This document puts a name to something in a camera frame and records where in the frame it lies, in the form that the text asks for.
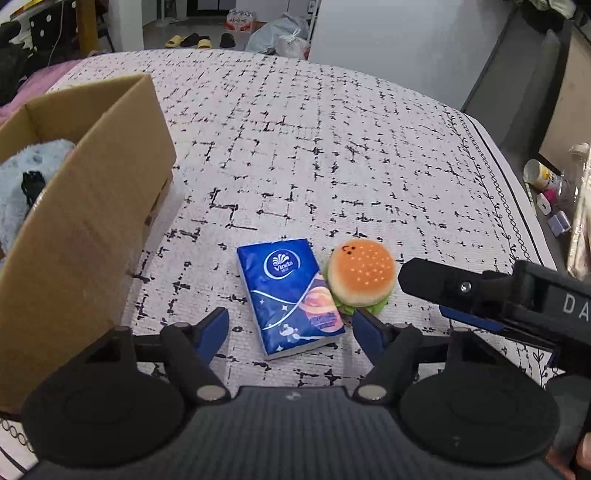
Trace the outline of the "person's right hand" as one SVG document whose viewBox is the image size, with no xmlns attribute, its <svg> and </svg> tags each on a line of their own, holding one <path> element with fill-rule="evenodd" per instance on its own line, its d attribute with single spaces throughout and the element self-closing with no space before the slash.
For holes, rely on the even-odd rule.
<svg viewBox="0 0 591 480">
<path fill-rule="evenodd" d="M 578 446 L 576 453 L 576 480 L 590 480 L 591 475 L 591 433 L 587 433 Z"/>
</svg>

